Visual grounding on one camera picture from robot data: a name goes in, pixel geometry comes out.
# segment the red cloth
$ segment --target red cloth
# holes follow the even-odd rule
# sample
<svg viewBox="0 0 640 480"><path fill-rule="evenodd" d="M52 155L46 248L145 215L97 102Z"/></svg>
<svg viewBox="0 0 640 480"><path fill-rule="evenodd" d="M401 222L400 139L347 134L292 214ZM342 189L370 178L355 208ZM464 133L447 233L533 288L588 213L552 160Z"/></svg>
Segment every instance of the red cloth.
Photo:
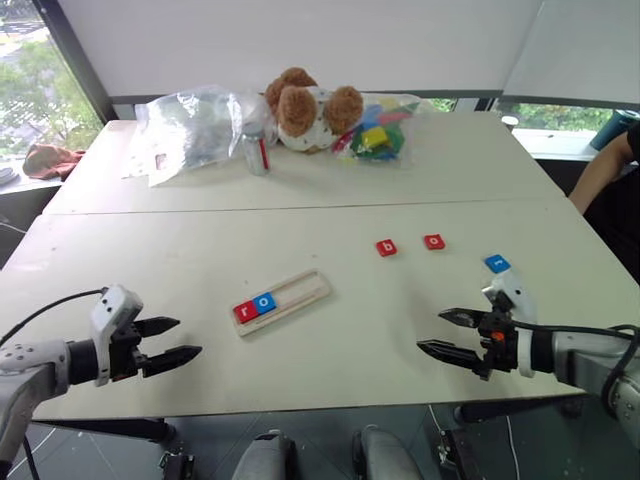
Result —
<svg viewBox="0 0 640 480"><path fill-rule="evenodd" d="M31 178L47 180L60 177L64 181L83 155L84 150L72 152L55 145L36 143L27 152L27 158L24 161L24 165L22 165L22 170Z"/></svg>

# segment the brown teddy bear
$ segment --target brown teddy bear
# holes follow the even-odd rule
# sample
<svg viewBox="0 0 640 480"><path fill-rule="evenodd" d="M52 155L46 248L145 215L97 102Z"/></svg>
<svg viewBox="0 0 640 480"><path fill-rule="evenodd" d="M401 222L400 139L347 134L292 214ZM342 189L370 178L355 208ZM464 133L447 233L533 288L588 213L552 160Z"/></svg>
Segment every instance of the brown teddy bear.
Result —
<svg viewBox="0 0 640 480"><path fill-rule="evenodd" d="M316 153L330 147L362 116L362 95L353 87L328 92L307 72L289 68L267 87L265 98L288 148Z"/></svg>

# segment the teddy bear ear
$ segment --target teddy bear ear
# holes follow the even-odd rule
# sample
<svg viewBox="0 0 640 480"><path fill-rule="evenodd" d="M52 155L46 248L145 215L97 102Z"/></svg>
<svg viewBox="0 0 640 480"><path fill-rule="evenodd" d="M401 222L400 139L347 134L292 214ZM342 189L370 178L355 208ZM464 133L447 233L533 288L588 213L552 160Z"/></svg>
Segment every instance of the teddy bear ear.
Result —
<svg viewBox="0 0 640 480"><path fill-rule="evenodd" d="M334 135L347 132L362 116L362 95L353 87L340 87L324 107L324 118Z"/></svg>
<svg viewBox="0 0 640 480"><path fill-rule="evenodd" d="M271 108L271 113L274 115L278 110L278 102L280 101L282 89L289 85L293 87L314 87L318 84L309 76L304 68L292 67L285 70L282 75L271 82L264 92L267 104L269 108Z"/></svg>
<svg viewBox="0 0 640 480"><path fill-rule="evenodd" d="M316 110L316 100L306 87L284 87L276 115L278 126L292 137L299 137L313 125Z"/></svg>

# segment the tiled floor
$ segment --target tiled floor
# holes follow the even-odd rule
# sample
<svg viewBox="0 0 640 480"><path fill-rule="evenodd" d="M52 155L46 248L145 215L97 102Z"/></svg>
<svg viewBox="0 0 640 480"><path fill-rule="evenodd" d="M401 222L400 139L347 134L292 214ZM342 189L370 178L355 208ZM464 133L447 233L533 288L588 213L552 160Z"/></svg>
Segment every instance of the tiled floor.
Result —
<svg viewBox="0 0 640 480"><path fill-rule="evenodd" d="M455 428L452 410L435 406L444 428ZM598 402L589 400L575 420L547 407L511 417L522 480L637 480L637 451ZM434 456L438 433L425 406L372 407L186 417L171 419L178 435L171 447L196 456L197 478L228 480L253 437L280 428L296 441L302 480L350 479L351 435L375 423L395 433L409 449L425 480L455 479L441 471ZM504 418L466 426L480 471L487 479L512 480L515 470ZM160 480L158 445L122 437L34 425L29 440L43 480ZM9 477L29 479L26 463Z"/></svg>

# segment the plastic bag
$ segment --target plastic bag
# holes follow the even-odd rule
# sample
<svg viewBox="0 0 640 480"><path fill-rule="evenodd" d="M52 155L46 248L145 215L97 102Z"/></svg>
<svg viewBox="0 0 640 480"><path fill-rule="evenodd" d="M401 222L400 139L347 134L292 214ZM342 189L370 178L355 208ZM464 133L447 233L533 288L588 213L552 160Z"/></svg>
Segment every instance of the plastic bag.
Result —
<svg viewBox="0 0 640 480"><path fill-rule="evenodd" d="M243 125L260 122L276 139L275 120L258 94L237 94L216 85L136 105L138 127L125 176L148 175L149 185L204 165L222 165L237 153Z"/></svg>
<svg viewBox="0 0 640 480"><path fill-rule="evenodd" d="M362 118L336 141L332 151L347 162L409 167L416 122L424 115L419 97L366 95Z"/></svg>

